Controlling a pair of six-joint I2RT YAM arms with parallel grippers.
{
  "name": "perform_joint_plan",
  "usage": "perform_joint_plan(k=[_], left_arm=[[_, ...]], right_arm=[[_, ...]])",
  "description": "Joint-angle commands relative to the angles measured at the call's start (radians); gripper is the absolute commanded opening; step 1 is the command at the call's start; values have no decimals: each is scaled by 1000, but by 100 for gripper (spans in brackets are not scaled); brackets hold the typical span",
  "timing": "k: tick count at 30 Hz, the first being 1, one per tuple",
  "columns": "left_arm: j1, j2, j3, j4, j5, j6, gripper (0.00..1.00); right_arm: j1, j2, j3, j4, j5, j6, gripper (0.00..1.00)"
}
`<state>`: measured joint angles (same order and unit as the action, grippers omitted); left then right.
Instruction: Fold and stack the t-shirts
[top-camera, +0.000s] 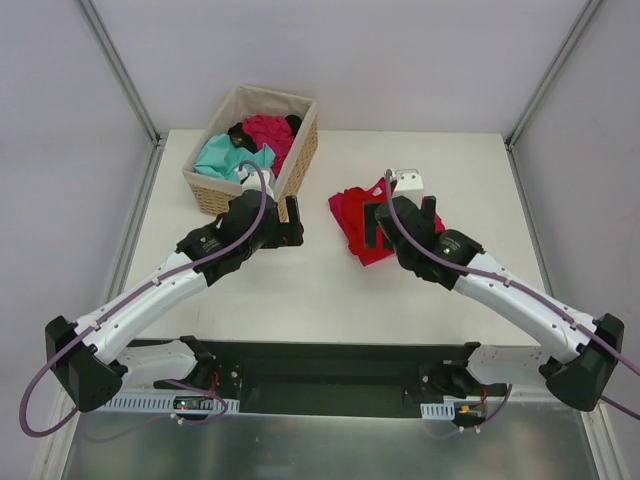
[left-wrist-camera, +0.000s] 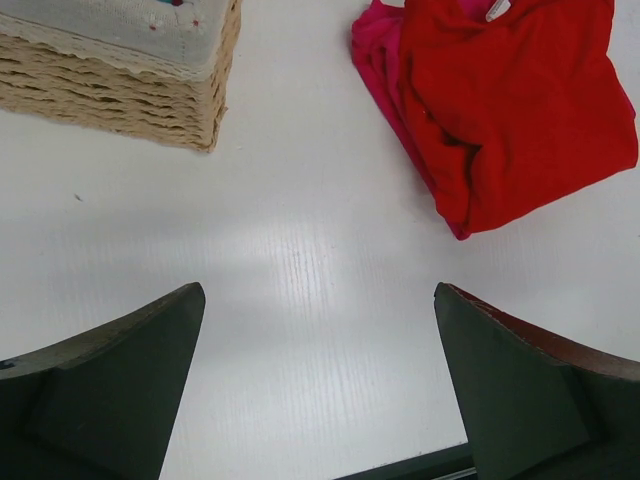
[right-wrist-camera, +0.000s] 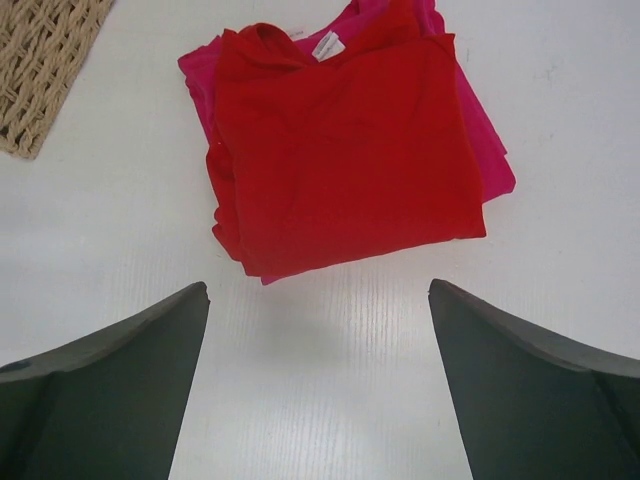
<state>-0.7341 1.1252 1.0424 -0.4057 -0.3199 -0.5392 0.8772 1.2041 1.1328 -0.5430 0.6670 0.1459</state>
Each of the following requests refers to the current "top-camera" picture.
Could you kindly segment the red t shirt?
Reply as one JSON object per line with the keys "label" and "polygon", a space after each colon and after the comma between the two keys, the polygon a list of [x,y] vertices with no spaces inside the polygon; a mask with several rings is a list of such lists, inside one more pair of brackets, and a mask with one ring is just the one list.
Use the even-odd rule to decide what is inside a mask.
{"label": "red t shirt", "polygon": [[329,209],[342,229],[349,251],[367,267],[391,256],[394,251],[375,220],[375,211],[386,203],[384,180],[373,187],[352,187],[328,199]]}

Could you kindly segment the wicker basket with liner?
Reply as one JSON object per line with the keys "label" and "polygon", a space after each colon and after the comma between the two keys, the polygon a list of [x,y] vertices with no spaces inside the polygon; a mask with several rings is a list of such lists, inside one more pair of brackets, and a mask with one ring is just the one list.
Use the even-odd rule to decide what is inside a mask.
{"label": "wicker basket with liner", "polygon": [[226,95],[182,168],[201,212],[215,215],[227,211],[228,202],[241,194],[241,186],[237,182],[197,173],[194,165],[200,151],[211,136],[225,133],[238,121],[255,114],[294,114],[301,118],[301,127],[290,153],[272,183],[280,218],[287,218],[285,198],[299,192],[317,150],[317,102],[308,97],[244,84],[236,85]]}

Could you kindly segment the teal t shirt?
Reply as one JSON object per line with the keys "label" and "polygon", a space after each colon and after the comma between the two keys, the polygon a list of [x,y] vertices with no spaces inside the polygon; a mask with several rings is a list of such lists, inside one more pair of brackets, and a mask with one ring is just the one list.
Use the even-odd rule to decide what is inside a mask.
{"label": "teal t shirt", "polygon": [[253,171],[251,166],[240,168],[242,162],[251,161],[261,169],[270,169],[275,153],[263,146],[256,153],[244,147],[236,147],[228,134],[212,136],[203,146],[194,163],[194,171],[212,178],[240,183]]}

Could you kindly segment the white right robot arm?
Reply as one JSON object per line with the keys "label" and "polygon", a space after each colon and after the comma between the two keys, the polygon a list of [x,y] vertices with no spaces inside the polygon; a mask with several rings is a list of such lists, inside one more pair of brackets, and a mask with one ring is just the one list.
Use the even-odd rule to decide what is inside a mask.
{"label": "white right robot arm", "polygon": [[436,226],[435,197],[405,197],[364,208],[365,244],[379,233],[402,268],[493,310],[534,338],[537,347],[480,345],[450,369],[452,387],[473,394],[484,384],[543,385],[558,400],[589,412],[622,353],[624,323],[595,318],[525,284],[464,233]]}

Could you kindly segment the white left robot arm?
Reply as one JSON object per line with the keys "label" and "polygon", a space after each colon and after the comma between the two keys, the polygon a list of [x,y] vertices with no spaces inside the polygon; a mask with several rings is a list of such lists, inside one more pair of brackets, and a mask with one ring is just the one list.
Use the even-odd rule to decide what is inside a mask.
{"label": "white left robot arm", "polygon": [[132,290],[75,321],[62,316],[45,328],[50,370],[83,413],[108,403],[125,386],[172,380],[191,389],[213,386],[213,355],[193,336],[167,344],[131,347],[131,341],[180,302],[237,271],[260,249],[298,247],[304,227],[295,196],[279,218],[270,196],[249,190],[228,212],[189,232],[166,260]]}

